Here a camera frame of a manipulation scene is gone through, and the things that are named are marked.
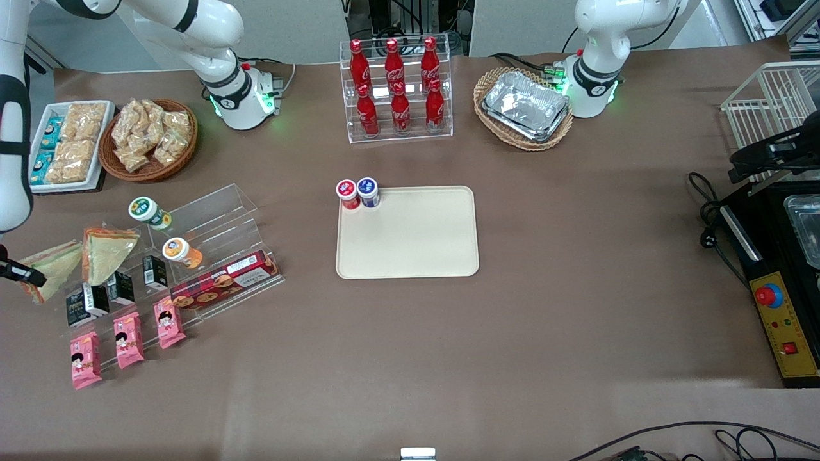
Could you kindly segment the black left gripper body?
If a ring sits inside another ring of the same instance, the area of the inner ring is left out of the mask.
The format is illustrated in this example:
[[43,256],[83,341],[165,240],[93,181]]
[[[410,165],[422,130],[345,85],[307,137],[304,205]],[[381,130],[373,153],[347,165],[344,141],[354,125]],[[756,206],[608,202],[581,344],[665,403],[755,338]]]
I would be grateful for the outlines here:
[[805,122],[800,127],[751,143],[730,155],[733,184],[753,175],[779,170],[800,174],[819,167],[819,125]]

